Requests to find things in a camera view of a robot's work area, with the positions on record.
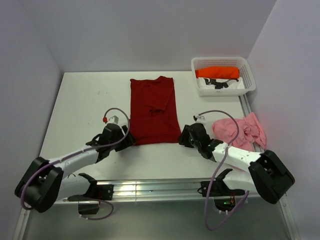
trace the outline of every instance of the white table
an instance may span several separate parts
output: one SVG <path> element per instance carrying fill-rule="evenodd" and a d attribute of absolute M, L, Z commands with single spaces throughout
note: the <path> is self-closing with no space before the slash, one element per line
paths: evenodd
<path fill-rule="evenodd" d="M 102 132 L 105 126 L 102 118 L 108 108 L 118 107 L 130 115 L 130 79 L 156 79 L 159 76 L 174 80 L 181 130 L 185 124 L 194 122 L 193 115 L 207 110 L 223 110 L 234 118 L 244 116 L 237 96 L 199 97 L 191 71 L 68 72 L 64 74 L 40 155 L 48 159 L 81 148 Z M 108 116 L 113 115 L 125 123 L 120 112 L 113 111 Z M 221 113 L 209 113 L 205 117 L 212 123 L 226 118 Z M 211 124 L 207 124 L 206 130 L 214 137 Z M 217 165 L 201 157 L 195 149 L 163 143 L 113 151 L 108 158 L 78 172 L 97 180 L 191 179 L 210 178 Z"/>

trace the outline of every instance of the black clamp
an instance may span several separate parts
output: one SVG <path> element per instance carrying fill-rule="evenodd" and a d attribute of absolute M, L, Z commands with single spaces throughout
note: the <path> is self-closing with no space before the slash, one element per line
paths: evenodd
<path fill-rule="evenodd" d="M 185 125 L 178 141 L 187 148 L 196 148 L 205 159 L 214 159 L 212 152 L 223 143 L 221 140 L 211 139 L 202 123 Z"/>
<path fill-rule="evenodd" d="M 122 126 L 122 129 L 125 133 L 128 131 L 128 128 L 126 125 Z M 97 146 L 103 146 L 103 145 L 115 143 L 116 141 L 119 141 L 124 137 L 122 129 L 117 124 L 108 123 L 103 128 L 102 133 L 96 135 L 91 141 L 87 142 L 86 145 L 91 147 L 97 147 Z M 123 149 L 126 149 L 134 145 L 136 142 L 137 140 L 129 132 L 128 135 L 125 137 L 125 139 L 119 142 L 118 144 L 113 146 L 108 146 L 108 147 L 97 148 L 96 151 L 99 154 L 96 162 L 98 163 L 101 160 L 108 157 L 112 150 L 119 152 Z"/>
<path fill-rule="evenodd" d="M 226 175 L 231 172 L 231 168 L 225 169 L 221 172 L 213 181 L 209 197 L 226 197 L 226 196 L 243 196 L 245 195 L 245 191 L 242 189 L 229 189 L 227 185 L 224 183 L 224 178 Z M 202 197 L 207 196 L 208 188 L 210 181 L 202 181 L 201 187 L 198 189 L 198 193 L 202 194 Z"/>

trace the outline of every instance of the plastic basket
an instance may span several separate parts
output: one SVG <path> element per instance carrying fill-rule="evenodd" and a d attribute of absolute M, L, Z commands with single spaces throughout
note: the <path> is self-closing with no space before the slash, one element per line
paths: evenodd
<path fill-rule="evenodd" d="M 198 85 L 196 70 L 207 67 L 237 67 L 243 79 L 245 89 L 203 89 Z M 240 96 L 256 89 L 256 81 L 250 66 L 243 57 L 195 57 L 191 60 L 192 76 L 200 97 Z"/>

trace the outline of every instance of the purple cable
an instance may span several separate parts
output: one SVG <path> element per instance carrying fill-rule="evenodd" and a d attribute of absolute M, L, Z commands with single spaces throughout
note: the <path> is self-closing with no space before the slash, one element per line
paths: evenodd
<path fill-rule="evenodd" d="M 240 132 L 240 129 L 239 129 L 239 125 L 237 123 L 237 121 L 227 112 L 225 111 L 221 111 L 221 110 L 209 110 L 209 111 L 204 111 L 202 113 L 199 113 L 199 116 L 201 115 L 204 115 L 204 114 L 208 114 L 208 113 L 222 113 L 222 114 L 225 114 L 227 115 L 229 118 L 232 119 L 232 121 L 234 122 L 235 126 L 236 126 L 236 135 L 233 139 L 231 139 L 231 141 L 229 141 L 227 144 L 228 144 L 228 147 L 225 148 L 225 153 L 224 153 L 224 156 L 221 160 L 221 162 L 219 163 L 218 167 L 215 169 L 212 177 L 211 177 L 211 180 L 209 182 L 209 186 L 208 186 L 208 189 L 207 189 L 207 192 L 206 192 L 206 196 L 205 196 L 205 203 L 204 203 L 204 224 L 205 224 L 205 227 L 209 230 L 209 231 L 214 231 L 214 230 L 217 230 L 218 228 L 220 228 L 229 218 L 230 216 L 235 213 L 242 205 L 243 203 L 246 201 L 248 195 L 249 195 L 249 191 L 247 191 L 244 196 L 242 197 L 242 199 L 238 202 L 238 204 L 230 211 L 230 213 L 228 213 L 228 215 L 222 220 L 222 222 L 220 222 L 217 226 L 215 226 L 214 228 L 211 228 L 208 224 L 208 205 L 209 205 L 209 195 L 210 195 L 210 190 L 211 190 L 211 187 L 212 187 L 212 184 L 216 178 L 216 175 L 219 171 L 219 169 L 221 168 L 222 164 L 224 164 L 225 160 L 227 159 L 227 156 L 228 156 L 228 151 L 229 151 L 229 146 L 230 144 L 237 139 L 237 137 L 239 136 L 239 132 Z"/>
<path fill-rule="evenodd" d="M 128 130 L 126 131 L 126 133 L 124 134 L 124 136 L 123 136 L 120 140 L 115 141 L 115 142 L 110 143 L 110 144 L 105 144 L 105 145 L 101 145 L 101 146 L 89 147 L 89 148 L 84 149 L 84 152 L 88 152 L 88 151 L 90 151 L 90 150 L 95 150 L 95 149 L 100 149 L 100 148 L 106 148 L 106 147 L 111 147 L 111 146 L 117 145 L 117 144 L 120 143 L 122 140 L 124 140 L 124 139 L 127 137 L 127 135 L 129 134 L 130 121 L 129 121 L 128 115 L 127 115 L 122 109 L 120 109 L 120 108 L 118 108 L 118 107 L 111 107 L 111 108 L 109 108 L 109 109 L 105 112 L 104 117 L 105 117 L 105 116 L 107 115 L 107 113 L 110 112 L 111 110 L 118 110 L 118 111 L 120 111 L 121 113 L 123 113 L 123 115 L 125 116 L 125 118 L 126 118 L 126 120 L 127 120 L 127 123 L 128 123 Z M 41 167 L 38 171 L 36 171 L 36 172 L 29 178 L 29 180 L 25 183 L 25 185 L 24 185 L 24 187 L 23 187 L 23 190 L 22 190 L 22 193 L 21 193 L 21 197 L 20 197 L 20 203 L 21 203 L 22 208 L 25 209 L 25 210 L 32 210 L 32 209 L 33 209 L 32 207 L 27 207 L 27 206 L 25 205 L 25 195 L 26 195 L 26 191 L 27 191 L 27 188 L 29 187 L 30 183 L 31 183 L 43 170 L 45 170 L 45 169 L 47 169 L 47 168 L 49 168 L 49 167 L 51 167 L 51 166 L 53 166 L 53 165 L 56 165 L 56 164 L 58 164 L 58 163 L 64 162 L 64 161 L 66 161 L 66 160 L 68 160 L 68 159 L 71 159 L 71 158 L 73 158 L 73 157 L 75 157 L 75 156 L 77 156 L 77 155 L 79 155 L 79 154 L 82 154 L 82 153 L 83 153 L 82 150 L 76 151 L 76 152 L 71 153 L 71 154 L 69 154 L 69 155 L 67 155 L 67 156 L 64 156 L 61 160 L 57 160 L 57 161 L 51 162 L 51 163 L 49 163 L 49 164 Z M 110 202 L 107 202 L 107 201 L 104 201 L 104 200 L 101 200 L 101 202 L 110 204 L 110 205 L 112 206 L 112 211 L 111 211 L 111 213 L 109 213 L 109 214 L 108 214 L 107 216 L 105 216 L 105 217 L 100 217 L 99 219 L 98 219 L 98 218 L 94 218 L 95 220 L 105 219 L 105 218 L 109 217 L 109 216 L 112 214 L 113 210 L 114 210 L 114 209 L 113 209 L 113 205 L 112 205 Z"/>
<path fill-rule="evenodd" d="M 84 219 L 91 220 L 91 221 L 102 220 L 102 219 L 106 219 L 114 212 L 115 207 L 111 202 L 108 202 L 106 200 L 101 200 L 101 199 L 88 198 L 88 197 L 85 197 L 85 199 L 90 200 L 90 201 L 97 201 L 97 202 L 102 202 L 102 203 L 108 204 L 111 206 L 111 211 L 107 215 L 102 216 L 102 217 L 87 217 L 87 216 L 81 215 L 81 217 Z"/>

